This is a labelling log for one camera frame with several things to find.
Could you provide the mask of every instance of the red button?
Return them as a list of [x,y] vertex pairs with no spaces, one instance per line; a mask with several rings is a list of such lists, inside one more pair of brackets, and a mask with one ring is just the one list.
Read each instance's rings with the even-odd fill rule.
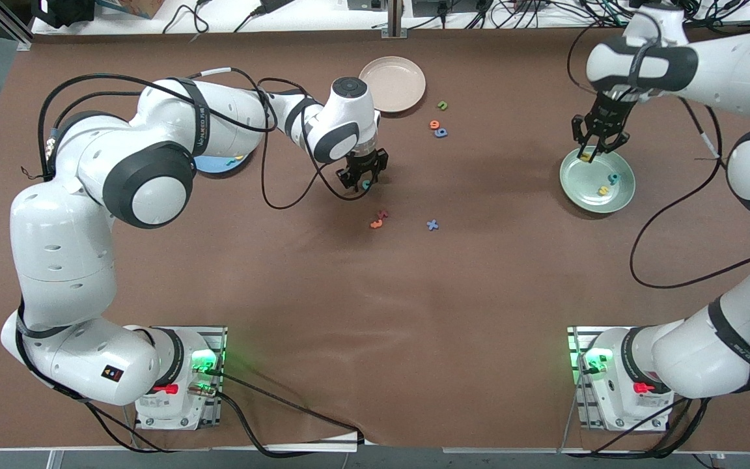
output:
[[167,394],[178,394],[178,385],[175,383],[166,386],[155,386],[152,391],[164,391]]
[[652,391],[656,389],[655,386],[650,386],[645,383],[633,383],[633,391],[636,391],[638,394],[644,394],[647,391]]

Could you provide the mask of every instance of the gray floor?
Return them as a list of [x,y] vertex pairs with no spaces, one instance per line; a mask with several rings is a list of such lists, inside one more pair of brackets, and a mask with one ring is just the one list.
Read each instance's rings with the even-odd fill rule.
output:
[[[16,54],[15,42],[0,39],[0,91]],[[38,110],[27,110],[35,119]],[[296,460],[273,460],[256,452],[246,451],[193,451],[174,455],[138,455],[127,451],[68,451],[62,458],[62,469],[183,469],[186,467],[250,467],[341,469],[342,454],[317,454]],[[48,460],[47,451],[0,451],[0,467],[11,469],[41,469]],[[750,469],[750,456],[729,456],[727,467]],[[411,467],[414,469],[457,469],[481,467],[483,469],[702,469],[693,458],[675,455],[666,461],[596,461],[578,460],[567,456],[541,454],[444,454],[437,448],[361,448],[346,461],[350,469]]]

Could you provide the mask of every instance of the green plate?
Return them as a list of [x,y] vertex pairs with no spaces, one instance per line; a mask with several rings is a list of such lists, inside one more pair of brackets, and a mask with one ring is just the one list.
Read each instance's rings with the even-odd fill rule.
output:
[[[606,152],[595,157],[592,163],[577,159],[575,149],[563,158],[560,165],[560,185],[569,199],[580,208],[596,214],[609,214],[627,206],[635,195],[633,169],[616,152]],[[595,147],[585,150],[592,154]],[[610,185],[609,176],[618,175],[615,185]],[[607,195],[598,190],[607,187]]]

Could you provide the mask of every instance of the robotic arm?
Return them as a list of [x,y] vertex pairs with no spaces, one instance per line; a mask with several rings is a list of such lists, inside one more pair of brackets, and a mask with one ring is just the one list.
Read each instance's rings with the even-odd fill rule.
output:
[[11,246],[23,301],[1,339],[48,386],[42,377],[89,400],[137,400],[141,416],[158,427],[193,429],[211,392],[203,371],[215,367],[216,356],[193,330],[121,327],[102,318],[117,291],[115,220],[144,229],[175,220],[193,190],[193,157],[248,154],[274,117],[316,162],[345,157],[340,177],[348,188],[357,189],[367,170],[377,182],[387,154],[376,150],[379,115],[357,78],[335,81],[325,106],[297,89],[248,91],[185,78],[155,84],[191,103],[148,87],[128,122],[99,111],[71,116],[49,142],[55,177],[13,199]]
[[[578,157],[592,137],[592,158],[627,142],[623,128],[634,104],[661,94],[750,116],[750,35],[688,44],[682,10],[645,5],[638,12],[622,36],[589,56],[587,77],[598,95],[585,117],[572,119]],[[726,170],[750,210],[750,132],[735,144]],[[674,392],[699,398],[749,390],[750,276],[687,320],[606,330],[581,366],[591,373],[607,430],[642,421],[672,403]],[[661,430],[655,423],[638,429]]]

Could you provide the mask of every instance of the brown table surface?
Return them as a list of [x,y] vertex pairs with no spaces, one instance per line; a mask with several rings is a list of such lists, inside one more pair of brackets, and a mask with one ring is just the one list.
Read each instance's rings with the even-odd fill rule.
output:
[[[376,57],[401,55],[423,69],[428,88],[414,112],[382,121],[389,168],[369,196],[342,202],[319,186],[279,212],[262,202],[258,161],[234,178],[196,178],[187,210],[169,226],[142,231],[116,223],[118,291],[106,317],[119,324],[226,324],[229,371],[358,425],[375,443],[556,448],[572,392],[567,326],[688,317],[747,273],[676,291],[643,288],[629,276],[629,249],[644,220],[711,170],[710,162],[694,160],[708,149],[675,98],[633,111],[633,137],[620,151],[637,177],[631,205],[592,218],[564,198],[557,170],[574,147],[569,121],[592,104],[566,78],[576,33],[35,44],[17,55],[0,97],[0,327],[19,296],[8,209],[34,184],[19,167],[38,172],[36,115],[58,83],[86,72],[157,79],[239,66],[256,78],[290,78],[325,99],[335,78],[356,75]],[[581,43],[574,60],[581,78],[586,52],[610,33]],[[212,79],[245,84],[235,74]],[[61,95],[51,116],[98,89],[130,88],[81,84]],[[446,112],[435,107],[441,99]],[[99,98],[83,109],[131,118],[135,100]],[[449,137],[432,137],[431,119]],[[748,119],[721,121],[726,148],[750,130]],[[312,172],[302,151],[273,136],[274,202],[294,198]],[[381,208],[390,217],[373,231],[368,223]],[[431,219],[441,227],[432,233],[425,225]],[[675,282],[747,256],[750,213],[719,178],[663,217],[637,260],[645,279]],[[242,403],[263,442],[341,433],[237,386],[225,391]],[[247,444],[227,408],[217,429],[151,437],[168,448]],[[568,446],[594,448],[607,437],[574,428]],[[654,438],[628,440],[625,448],[646,448]],[[45,388],[0,345],[0,448],[108,444],[86,409]],[[750,451],[750,393],[712,401],[685,449]]]

